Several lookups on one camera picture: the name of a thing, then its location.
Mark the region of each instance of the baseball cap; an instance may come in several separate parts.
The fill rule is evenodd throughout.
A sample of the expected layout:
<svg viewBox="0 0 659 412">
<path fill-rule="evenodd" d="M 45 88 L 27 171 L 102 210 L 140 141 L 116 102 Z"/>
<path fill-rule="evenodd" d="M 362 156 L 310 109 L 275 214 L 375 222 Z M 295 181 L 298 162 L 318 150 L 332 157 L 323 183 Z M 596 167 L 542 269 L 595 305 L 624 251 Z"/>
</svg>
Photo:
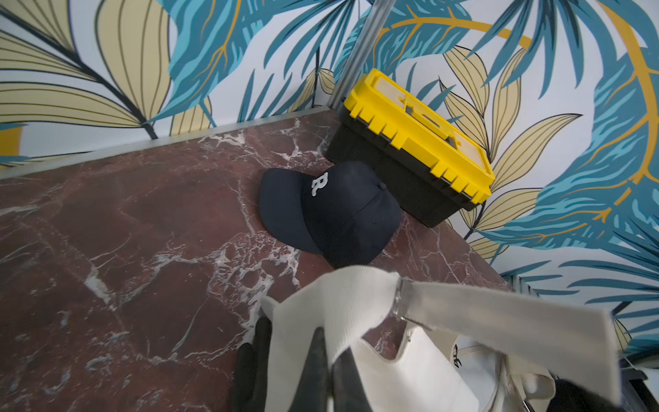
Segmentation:
<svg viewBox="0 0 659 412">
<path fill-rule="evenodd" d="M 334 268 L 371 262 L 401 219 L 398 201 L 362 162 L 339 163 L 318 177 L 269 169 L 258 208 L 277 240 L 322 254 Z"/>
</svg>

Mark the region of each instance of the bag handle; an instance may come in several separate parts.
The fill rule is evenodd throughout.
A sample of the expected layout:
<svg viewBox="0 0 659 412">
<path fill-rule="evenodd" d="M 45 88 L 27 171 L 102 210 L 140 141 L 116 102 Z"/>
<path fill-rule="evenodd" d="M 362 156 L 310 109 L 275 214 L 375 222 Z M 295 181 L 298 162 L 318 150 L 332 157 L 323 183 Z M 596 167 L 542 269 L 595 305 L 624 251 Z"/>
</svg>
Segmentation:
<svg viewBox="0 0 659 412">
<path fill-rule="evenodd" d="M 400 279 L 394 315 L 448 329 L 620 404 L 620 373 L 610 314 L 466 285 Z"/>
</svg>

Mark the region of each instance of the black glove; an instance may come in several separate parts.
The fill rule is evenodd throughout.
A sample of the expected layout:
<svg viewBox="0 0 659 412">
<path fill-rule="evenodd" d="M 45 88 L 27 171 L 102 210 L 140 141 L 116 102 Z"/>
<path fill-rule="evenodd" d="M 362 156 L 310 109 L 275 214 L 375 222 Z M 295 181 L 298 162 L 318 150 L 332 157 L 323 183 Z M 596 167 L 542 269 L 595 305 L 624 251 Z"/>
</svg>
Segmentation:
<svg viewBox="0 0 659 412">
<path fill-rule="evenodd" d="M 232 412 L 263 412 L 265 409 L 271 336 L 272 324 L 267 318 L 261 318 L 256 323 L 254 346 L 245 343 L 238 349 Z M 317 328 L 289 412 L 326 412 L 330 394 L 334 398 L 335 412 L 372 412 L 351 350 L 348 348 L 339 356 L 330 373 L 325 331 Z"/>
</svg>

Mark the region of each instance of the wallpaper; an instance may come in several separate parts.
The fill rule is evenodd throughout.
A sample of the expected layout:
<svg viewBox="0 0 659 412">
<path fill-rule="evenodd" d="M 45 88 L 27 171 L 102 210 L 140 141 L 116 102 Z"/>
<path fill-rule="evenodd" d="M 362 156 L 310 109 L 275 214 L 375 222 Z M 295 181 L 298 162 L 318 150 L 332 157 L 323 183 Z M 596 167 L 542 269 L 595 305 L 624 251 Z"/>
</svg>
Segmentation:
<svg viewBox="0 0 659 412">
<path fill-rule="evenodd" d="M 658 22 L 652 0 L 398 0 L 363 68 L 487 152 L 493 195 L 454 229 L 541 297 L 611 311 L 627 352 L 659 344 Z"/>
<path fill-rule="evenodd" d="M 369 7 L 0 0 L 0 168 L 323 105 Z"/>
</svg>

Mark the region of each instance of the red marble surface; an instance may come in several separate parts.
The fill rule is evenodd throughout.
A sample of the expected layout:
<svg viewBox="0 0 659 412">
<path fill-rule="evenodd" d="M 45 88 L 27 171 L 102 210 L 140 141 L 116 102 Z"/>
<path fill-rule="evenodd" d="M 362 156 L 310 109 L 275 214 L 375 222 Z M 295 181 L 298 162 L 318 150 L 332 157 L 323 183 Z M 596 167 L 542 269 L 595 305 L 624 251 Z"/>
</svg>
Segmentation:
<svg viewBox="0 0 659 412">
<path fill-rule="evenodd" d="M 257 301 L 331 271 L 270 237 L 265 169 L 320 174 L 331 112 L 0 181 L 0 411 L 226 411 Z M 372 263 L 505 289 L 445 223 L 405 215 Z M 402 327 L 367 334 L 388 357 Z"/>
</svg>

